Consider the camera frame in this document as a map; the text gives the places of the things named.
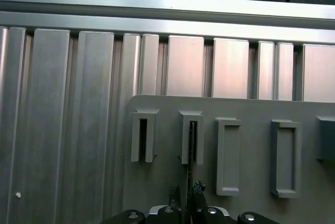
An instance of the gray block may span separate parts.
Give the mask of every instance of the gray block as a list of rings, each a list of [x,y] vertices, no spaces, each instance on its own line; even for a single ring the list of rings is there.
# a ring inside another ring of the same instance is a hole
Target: gray block
[[[335,162],[335,117],[317,117],[320,125],[321,160]]]

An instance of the ribbed metal wall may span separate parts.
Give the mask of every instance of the ribbed metal wall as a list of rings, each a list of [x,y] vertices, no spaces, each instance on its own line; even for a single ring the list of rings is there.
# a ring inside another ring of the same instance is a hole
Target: ribbed metal wall
[[[335,102],[335,48],[202,37],[0,30],[0,223],[122,210],[136,94]]]

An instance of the metal bolt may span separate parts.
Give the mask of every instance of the metal bolt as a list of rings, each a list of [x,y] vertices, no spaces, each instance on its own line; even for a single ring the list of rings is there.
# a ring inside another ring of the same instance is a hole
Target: metal bolt
[[[210,207],[210,208],[208,209],[208,212],[209,212],[211,215],[214,215],[214,214],[216,214],[216,209]]]
[[[173,209],[170,208],[170,207],[168,207],[168,208],[166,208],[166,209],[164,210],[164,212],[168,212],[168,213],[170,213],[170,212],[173,212]]]
[[[129,215],[130,219],[136,219],[138,217],[137,213],[132,212],[131,215]]]
[[[254,221],[255,217],[253,215],[245,215],[244,218],[249,221]]]

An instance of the metal bar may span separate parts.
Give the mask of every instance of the metal bar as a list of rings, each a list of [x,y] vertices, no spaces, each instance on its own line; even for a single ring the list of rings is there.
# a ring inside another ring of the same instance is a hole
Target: metal bar
[[[214,39],[212,97],[247,98],[249,42]]]
[[[70,97],[73,100],[69,112],[71,132],[66,141],[69,157],[64,183],[66,203],[62,204],[67,206],[63,210],[65,222],[72,219],[86,222],[103,217],[113,46],[113,33],[79,34],[76,63],[72,66],[75,76]],[[85,189],[94,191],[94,196],[79,193]]]
[[[158,43],[158,35],[142,36],[139,94],[156,94]]]
[[[335,6],[250,0],[0,0],[0,3],[1,10],[56,14],[63,11],[62,14],[68,15],[143,17],[143,12],[146,12],[148,18],[177,19],[175,15],[178,14],[179,19],[192,17],[197,20],[204,13],[203,17],[208,20],[210,13],[221,13],[221,21],[223,14],[262,16],[261,19],[264,16],[335,19]]]
[[[123,152],[123,139],[125,138],[125,119],[127,113],[127,106],[129,100],[137,95],[138,92],[138,77],[139,77],[139,65],[140,65],[140,46],[141,37],[134,34],[125,34],[122,45],[122,57],[120,63],[119,72],[119,91],[118,91],[118,108],[116,111],[115,120],[115,135],[113,136],[116,143],[114,145],[114,178],[113,180],[113,202],[111,214],[122,210],[123,192],[120,188],[123,188],[124,184],[124,157],[119,155]]]
[[[302,100],[335,102],[335,47],[304,45],[299,68]]]
[[[274,99],[293,99],[293,44],[278,43],[275,47]]]
[[[13,178],[13,190],[20,192],[21,201],[10,213],[10,223],[20,218],[59,221],[69,38],[69,31],[38,29],[34,33],[25,120],[17,138],[21,150]]]
[[[201,97],[203,94],[204,39],[169,37],[166,94]]]
[[[67,28],[71,30],[125,31],[160,35],[201,35],[204,38],[228,37],[253,41],[334,44],[335,31],[294,27],[203,23],[196,21],[155,20],[120,17],[92,17],[53,14],[0,12],[4,26]]]
[[[274,43],[259,42],[256,61],[255,98],[272,100],[274,95]]]
[[[13,197],[12,180],[15,160],[16,131],[20,91],[24,68],[26,31],[12,28],[0,29],[0,68],[3,88],[0,91],[0,222],[8,224]]]

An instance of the gray bracket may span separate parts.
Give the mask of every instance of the gray bracket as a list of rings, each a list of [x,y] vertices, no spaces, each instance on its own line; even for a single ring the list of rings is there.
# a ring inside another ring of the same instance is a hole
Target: gray bracket
[[[154,158],[154,142],[155,142],[155,115],[159,110],[153,109],[137,109],[133,113],[132,118],[132,138],[131,138],[131,161],[138,162],[140,160],[140,126],[141,121],[146,120],[146,154],[145,161],[151,163]]]
[[[300,197],[302,125],[291,120],[271,122],[271,193],[279,198]]]
[[[218,159],[216,194],[239,196],[240,126],[235,118],[216,118],[218,121]]]
[[[182,164],[188,164],[188,147],[189,147],[189,126],[192,121],[197,122],[197,139],[196,139],[196,156],[195,163],[203,164],[204,159],[204,115],[202,111],[180,110],[183,121],[182,136]]]

